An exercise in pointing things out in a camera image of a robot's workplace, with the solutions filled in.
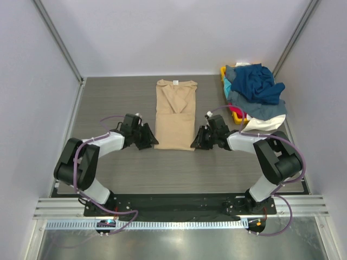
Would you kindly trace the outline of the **beige t-shirt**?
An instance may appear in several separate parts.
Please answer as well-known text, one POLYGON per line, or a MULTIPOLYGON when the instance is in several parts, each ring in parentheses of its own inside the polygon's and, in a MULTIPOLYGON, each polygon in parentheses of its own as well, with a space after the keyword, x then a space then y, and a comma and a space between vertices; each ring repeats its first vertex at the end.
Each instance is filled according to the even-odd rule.
POLYGON ((157 81, 156 150, 195 150, 196 90, 194 81, 157 81))

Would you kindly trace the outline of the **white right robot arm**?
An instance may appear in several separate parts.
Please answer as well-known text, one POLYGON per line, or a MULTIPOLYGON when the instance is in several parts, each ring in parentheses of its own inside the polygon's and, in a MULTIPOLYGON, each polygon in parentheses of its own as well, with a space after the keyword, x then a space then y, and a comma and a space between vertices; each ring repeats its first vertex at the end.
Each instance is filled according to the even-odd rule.
POLYGON ((250 134, 230 131, 228 127, 201 126, 191 147, 210 150, 214 145, 227 151, 256 155, 262 176, 245 192, 245 210, 249 213, 261 211, 281 186, 289 183, 289 179, 297 173, 306 170, 302 154, 281 131, 250 134))

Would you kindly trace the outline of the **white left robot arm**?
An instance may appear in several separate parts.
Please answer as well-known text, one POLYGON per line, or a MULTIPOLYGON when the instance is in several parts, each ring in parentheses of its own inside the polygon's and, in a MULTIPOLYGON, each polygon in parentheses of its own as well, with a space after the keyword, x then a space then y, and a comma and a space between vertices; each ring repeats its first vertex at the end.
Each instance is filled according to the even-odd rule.
POLYGON ((143 150, 159 142, 148 123, 136 126, 121 124, 120 129, 90 139, 70 138, 55 166, 54 178, 101 206, 102 210, 111 212, 116 208, 114 193, 97 180, 98 161, 133 144, 143 150))

